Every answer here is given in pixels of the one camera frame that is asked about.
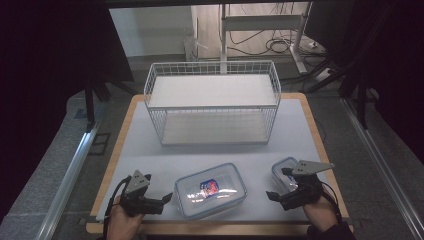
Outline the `person's left hand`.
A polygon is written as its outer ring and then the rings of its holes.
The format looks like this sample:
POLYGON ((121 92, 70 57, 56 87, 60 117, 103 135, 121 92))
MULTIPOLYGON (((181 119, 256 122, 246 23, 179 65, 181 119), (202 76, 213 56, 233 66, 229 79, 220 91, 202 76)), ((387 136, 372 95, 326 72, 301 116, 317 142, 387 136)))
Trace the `person's left hand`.
POLYGON ((106 240, 133 240, 142 220, 141 214, 129 217, 120 205, 120 196, 117 196, 111 208, 106 240))

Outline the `small clear food container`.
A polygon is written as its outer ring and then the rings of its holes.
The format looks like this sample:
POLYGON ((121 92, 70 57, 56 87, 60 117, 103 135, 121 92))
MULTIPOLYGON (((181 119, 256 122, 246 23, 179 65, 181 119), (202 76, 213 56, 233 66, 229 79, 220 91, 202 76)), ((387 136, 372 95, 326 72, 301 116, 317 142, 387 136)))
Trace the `small clear food container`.
POLYGON ((287 157, 279 162, 276 162, 272 168, 274 182, 279 186, 283 193, 293 192, 297 189, 297 182, 292 176, 283 174, 283 168, 293 169, 298 163, 298 160, 293 157, 287 157))

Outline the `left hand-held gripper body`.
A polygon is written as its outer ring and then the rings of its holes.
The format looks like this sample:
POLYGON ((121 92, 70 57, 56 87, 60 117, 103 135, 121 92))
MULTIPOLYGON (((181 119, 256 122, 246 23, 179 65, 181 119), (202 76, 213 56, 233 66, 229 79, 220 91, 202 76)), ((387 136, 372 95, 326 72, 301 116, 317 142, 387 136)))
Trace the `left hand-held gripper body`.
POLYGON ((145 196, 149 185, 150 182, 139 170, 136 170, 131 176, 120 196, 120 205, 128 216, 161 214, 163 212, 162 200, 149 199, 145 196))

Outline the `white power strip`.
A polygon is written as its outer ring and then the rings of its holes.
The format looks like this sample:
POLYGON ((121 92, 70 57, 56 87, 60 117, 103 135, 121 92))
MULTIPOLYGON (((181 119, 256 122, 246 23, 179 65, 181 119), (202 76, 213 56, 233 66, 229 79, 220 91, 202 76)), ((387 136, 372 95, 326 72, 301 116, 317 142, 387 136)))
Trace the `white power strip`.
POLYGON ((316 77, 315 80, 317 82, 321 82, 324 79, 326 79, 327 77, 329 77, 331 74, 333 73, 333 70, 330 68, 325 68, 321 73, 319 73, 316 77))

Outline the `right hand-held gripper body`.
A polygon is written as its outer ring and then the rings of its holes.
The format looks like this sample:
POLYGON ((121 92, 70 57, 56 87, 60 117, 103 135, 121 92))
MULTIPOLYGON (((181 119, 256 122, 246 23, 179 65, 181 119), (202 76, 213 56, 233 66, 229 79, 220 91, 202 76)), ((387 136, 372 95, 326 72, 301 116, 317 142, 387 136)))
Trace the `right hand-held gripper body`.
POLYGON ((297 182, 297 189, 282 196, 280 202, 284 210, 291 210, 306 204, 316 203, 325 196, 322 182, 317 174, 334 168, 333 163, 321 163, 300 160, 293 168, 292 177, 297 182))

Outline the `aluminium floor rail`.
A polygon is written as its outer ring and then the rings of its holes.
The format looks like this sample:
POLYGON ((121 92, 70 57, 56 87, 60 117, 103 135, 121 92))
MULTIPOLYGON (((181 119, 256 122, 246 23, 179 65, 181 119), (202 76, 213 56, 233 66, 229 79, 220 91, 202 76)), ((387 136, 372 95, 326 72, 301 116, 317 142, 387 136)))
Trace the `aluminium floor rail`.
POLYGON ((39 228, 35 240, 51 240, 58 226, 61 215, 71 196, 72 190, 78 179, 79 173, 84 165, 91 144, 94 141, 97 130, 83 134, 82 139, 73 155, 56 195, 47 211, 44 220, 39 228))
POLYGON ((397 181, 369 130, 365 129, 357 119, 354 105, 346 99, 341 99, 341 103, 414 239, 424 240, 424 221, 397 181))

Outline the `black stand legs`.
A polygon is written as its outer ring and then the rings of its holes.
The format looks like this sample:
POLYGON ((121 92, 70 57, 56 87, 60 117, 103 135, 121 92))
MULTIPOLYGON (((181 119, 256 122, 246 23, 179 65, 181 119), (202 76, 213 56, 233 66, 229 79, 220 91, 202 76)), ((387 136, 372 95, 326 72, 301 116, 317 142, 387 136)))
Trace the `black stand legs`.
POLYGON ((112 78, 106 77, 103 80, 86 80, 84 94, 87 113, 87 133, 90 133, 94 129, 96 123, 93 96, 96 96, 101 102, 107 102, 111 98, 111 93, 106 86, 107 83, 112 84, 113 86, 123 90, 124 92, 129 93, 132 96, 138 94, 138 91, 136 89, 131 88, 123 82, 114 80, 112 78))
POLYGON ((368 102, 367 97, 367 81, 364 77, 364 70, 362 67, 364 63, 362 60, 353 60, 351 63, 336 71, 335 73, 330 74, 328 77, 324 78, 322 81, 316 83, 315 85, 302 90, 302 93, 313 93, 324 86, 340 79, 344 78, 339 89, 338 94, 341 98, 348 98, 351 96, 354 90, 357 90, 356 98, 356 118, 359 121, 360 125, 367 129, 366 123, 366 104, 368 102))

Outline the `white metal desk frame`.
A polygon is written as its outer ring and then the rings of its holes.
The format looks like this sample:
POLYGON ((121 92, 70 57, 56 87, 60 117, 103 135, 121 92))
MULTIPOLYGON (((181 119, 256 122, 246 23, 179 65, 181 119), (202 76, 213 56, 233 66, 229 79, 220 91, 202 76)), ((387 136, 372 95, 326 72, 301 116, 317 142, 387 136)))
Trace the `white metal desk frame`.
POLYGON ((257 16, 230 16, 226 14, 227 4, 221 4, 221 51, 220 60, 227 60, 227 33, 230 31, 256 30, 296 30, 296 37, 289 45, 290 54, 301 75, 307 73, 303 60, 300 57, 300 42, 306 27, 311 2, 308 2, 300 15, 257 15, 257 16))

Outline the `person's right hand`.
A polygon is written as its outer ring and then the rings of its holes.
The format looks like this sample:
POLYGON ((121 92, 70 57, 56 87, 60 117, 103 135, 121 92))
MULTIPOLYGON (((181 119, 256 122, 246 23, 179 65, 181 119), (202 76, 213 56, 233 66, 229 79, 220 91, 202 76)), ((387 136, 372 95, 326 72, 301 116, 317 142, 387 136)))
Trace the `person's right hand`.
POLYGON ((320 232, 325 232, 338 224, 332 205, 324 197, 316 203, 304 205, 303 210, 310 223, 320 232))

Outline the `large clear food container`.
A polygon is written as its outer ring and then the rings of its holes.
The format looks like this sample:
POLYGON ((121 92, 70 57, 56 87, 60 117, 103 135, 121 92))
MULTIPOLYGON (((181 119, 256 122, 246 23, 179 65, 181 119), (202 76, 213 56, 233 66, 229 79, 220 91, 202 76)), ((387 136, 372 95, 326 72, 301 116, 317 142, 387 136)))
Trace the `large clear food container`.
POLYGON ((202 219, 243 202, 247 188, 233 163, 182 177, 175 182, 179 209, 185 219, 202 219))

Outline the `black curtain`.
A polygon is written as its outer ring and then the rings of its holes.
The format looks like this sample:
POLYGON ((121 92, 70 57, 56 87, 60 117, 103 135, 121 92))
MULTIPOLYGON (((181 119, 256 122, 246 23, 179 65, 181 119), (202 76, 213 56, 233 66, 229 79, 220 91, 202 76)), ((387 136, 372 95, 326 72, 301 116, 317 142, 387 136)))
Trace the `black curtain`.
POLYGON ((132 78, 107 0, 0 0, 0 222, 41 161, 68 99, 132 78))
POLYGON ((352 67, 339 94, 375 90, 377 111, 424 163, 424 0, 315 0, 306 35, 352 67))

